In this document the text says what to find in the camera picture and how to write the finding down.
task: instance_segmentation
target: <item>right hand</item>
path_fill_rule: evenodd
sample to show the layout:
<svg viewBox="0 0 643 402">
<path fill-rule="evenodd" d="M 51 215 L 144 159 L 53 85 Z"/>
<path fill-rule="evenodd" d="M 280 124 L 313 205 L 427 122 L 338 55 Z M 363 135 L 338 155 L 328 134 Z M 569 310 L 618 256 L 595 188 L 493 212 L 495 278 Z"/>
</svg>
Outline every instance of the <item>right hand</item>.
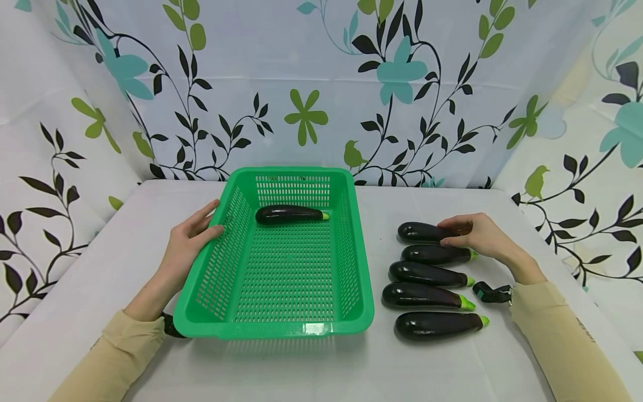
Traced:
<svg viewBox="0 0 643 402">
<path fill-rule="evenodd" d="M 469 247 L 494 258 L 511 270 L 516 282 L 527 285 L 547 281 L 536 260 L 511 240 L 487 214 L 457 215 L 437 226 L 460 234 L 446 237 L 440 241 L 441 245 Z"/>
</svg>

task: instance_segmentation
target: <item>green flower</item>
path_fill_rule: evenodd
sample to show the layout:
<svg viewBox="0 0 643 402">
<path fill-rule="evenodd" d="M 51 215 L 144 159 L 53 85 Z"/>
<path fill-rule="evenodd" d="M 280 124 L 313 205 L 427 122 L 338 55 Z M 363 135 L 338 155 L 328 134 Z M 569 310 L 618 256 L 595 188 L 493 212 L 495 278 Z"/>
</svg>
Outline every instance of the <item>green flower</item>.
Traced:
<svg viewBox="0 0 643 402">
<path fill-rule="evenodd" d="M 384 85 L 379 91 L 383 105 L 388 105 L 391 96 L 404 104 L 413 102 L 413 88 L 409 82 L 418 80 L 426 75 L 426 64 L 421 61 L 407 63 L 411 55 L 411 42 L 408 36 L 402 39 L 397 47 L 392 62 L 384 62 L 377 67 L 377 79 Z"/>
<path fill-rule="evenodd" d="M 284 121 L 288 124 L 295 124 L 299 122 L 299 132 L 297 134 L 297 140 L 299 141 L 300 146 L 306 145 L 306 138 L 308 137 L 307 133 L 311 135 L 311 140 L 313 144 L 317 143 L 317 134 L 312 124 L 326 125 L 328 123 L 328 115 L 326 112 L 321 110 L 312 111 L 311 107 L 317 102 L 317 99 L 320 97 L 320 92 L 315 89 L 308 95 L 306 100 L 306 105 L 302 103 L 302 98 L 299 95 L 299 91 L 296 89 L 290 90 L 290 99 L 293 101 L 293 105 L 299 111 L 299 113 L 291 113 L 284 117 Z"/>
<path fill-rule="evenodd" d="M 523 138 L 524 135 L 528 137 L 533 137 L 538 131 L 538 123 L 536 119 L 540 116 L 543 109 L 547 106 L 544 104 L 540 109 L 536 110 L 536 105 L 538 104 L 538 95 L 534 95 L 529 99 L 527 103 L 527 115 L 525 117 L 519 117 L 517 119 L 511 120 L 509 122 L 509 127 L 515 129 L 518 127 L 518 130 L 514 133 L 514 136 L 511 137 L 509 143 L 507 144 L 507 149 L 512 149 L 516 144 Z"/>
</svg>

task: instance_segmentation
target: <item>forearm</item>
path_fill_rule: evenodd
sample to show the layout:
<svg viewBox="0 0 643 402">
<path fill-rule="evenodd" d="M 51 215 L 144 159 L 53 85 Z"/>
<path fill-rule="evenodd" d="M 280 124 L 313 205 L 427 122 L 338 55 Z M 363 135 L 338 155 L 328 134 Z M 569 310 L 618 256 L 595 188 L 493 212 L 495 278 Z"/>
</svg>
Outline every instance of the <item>forearm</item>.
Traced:
<svg viewBox="0 0 643 402">
<path fill-rule="evenodd" d="M 557 402 L 630 402 L 601 349 L 550 282 L 516 284 L 510 308 Z"/>
</svg>

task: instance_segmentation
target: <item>hand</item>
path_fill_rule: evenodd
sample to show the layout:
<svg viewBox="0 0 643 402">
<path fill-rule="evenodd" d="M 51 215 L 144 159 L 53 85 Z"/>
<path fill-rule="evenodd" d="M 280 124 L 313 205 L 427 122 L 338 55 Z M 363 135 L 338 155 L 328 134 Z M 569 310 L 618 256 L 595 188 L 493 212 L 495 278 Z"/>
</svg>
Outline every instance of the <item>hand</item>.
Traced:
<svg viewBox="0 0 643 402">
<path fill-rule="evenodd" d="M 210 212 L 219 206 L 216 199 L 170 231 L 159 269 L 123 312 L 137 321 L 154 321 L 178 293 L 188 277 L 194 259 L 212 239 L 223 233 L 223 226 L 208 227 Z"/>
<path fill-rule="evenodd" d="M 460 234 L 443 239 L 441 245 L 469 247 L 479 254 L 494 258 L 511 270 L 516 282 L 527 285 L 547 281 L 536 260 L 486 214 L 458 215 L 443 220 L 437 226 Z"/>
</svg>

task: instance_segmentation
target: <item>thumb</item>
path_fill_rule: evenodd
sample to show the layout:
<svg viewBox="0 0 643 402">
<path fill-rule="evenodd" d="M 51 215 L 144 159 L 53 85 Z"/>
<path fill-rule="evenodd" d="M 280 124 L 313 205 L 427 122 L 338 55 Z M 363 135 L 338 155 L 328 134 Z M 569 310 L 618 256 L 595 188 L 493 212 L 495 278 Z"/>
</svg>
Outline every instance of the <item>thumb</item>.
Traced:
<svg viewBox="0 0 643 402">
<path fill-rule="evenodd" d="M 444 247 L 469 247 L 469 235 L 445 237 L 440 241 L 440 245 Z"/>
<path fill-rule="evenodd" d="M 211 241 L 212 239 L 216 239 L 217 237 L 221 236 L 223 233 L 223 226 L 217 224 L 215 226 L 211 226 L 201 232 L 200 234 L 194 236 L 193 240 L 196 243 L 196 245 L 199 247 L 199 249 L 203 248 L 208 241 Z"/>
</svg>

